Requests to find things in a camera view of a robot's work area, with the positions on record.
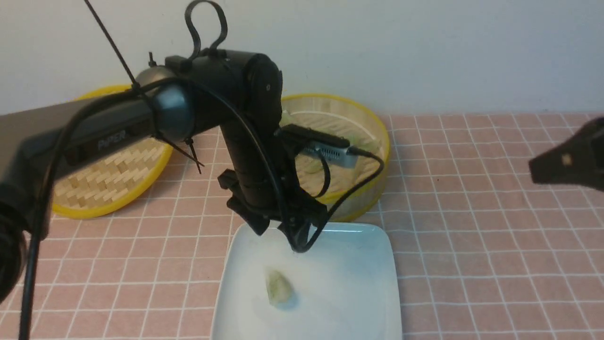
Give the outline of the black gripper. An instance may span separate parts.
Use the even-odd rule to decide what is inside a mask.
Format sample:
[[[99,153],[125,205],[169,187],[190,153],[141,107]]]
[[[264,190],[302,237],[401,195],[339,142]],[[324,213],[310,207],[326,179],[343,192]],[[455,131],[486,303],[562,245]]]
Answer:
[[[218,177],[229,190],[228,207],[262,236],[270,220],[280,221],[278,230],[298,254],[311,248],[309,232],[328,220],[325,204],[306,192],[296,174],[295,158],[288,155],[276,136],[281,127],[247,128],[238,120],[220,126],[233,169]]]

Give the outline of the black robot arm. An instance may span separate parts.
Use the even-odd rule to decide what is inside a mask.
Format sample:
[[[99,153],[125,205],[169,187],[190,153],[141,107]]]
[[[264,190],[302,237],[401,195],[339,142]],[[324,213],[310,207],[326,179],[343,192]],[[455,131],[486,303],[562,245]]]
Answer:
[[[264,54],[203,51],[168,57],[137,77],[134,88],[96,99],[1,116],[1,299],[26,266],[24,232],[48,235],[54,183],[148,137],[178,144],[220,127],[233,170],[218,177],[228,207],[261,235],[269,221],[298,253],[310,225],[329,220],[295,171],[302,150],[280,127],[283,77]]]

